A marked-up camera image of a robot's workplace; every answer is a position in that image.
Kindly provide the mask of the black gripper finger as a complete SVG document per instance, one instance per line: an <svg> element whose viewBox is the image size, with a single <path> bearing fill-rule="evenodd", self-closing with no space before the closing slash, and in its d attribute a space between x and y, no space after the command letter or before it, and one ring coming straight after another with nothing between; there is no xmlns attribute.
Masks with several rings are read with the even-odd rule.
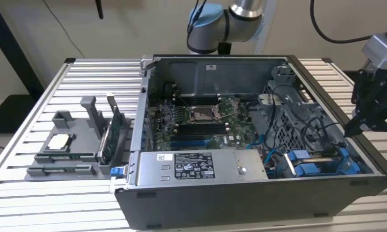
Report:
<svg viewBox="0 0 387 232"><path fill-rule="evenodd" d="M366 113L366 123L363 124L363 131L387 132L387 112L375 114Z"/></svg>
<svg viewBox="0 0 387 232"><path fill-rule="evenodd" d="M363 124L366 123L366 113L387 112L387 96L378 98L357 98L351 97L355 104L355 115L345 125L345 137L353 137L363 132Z"/></svg>

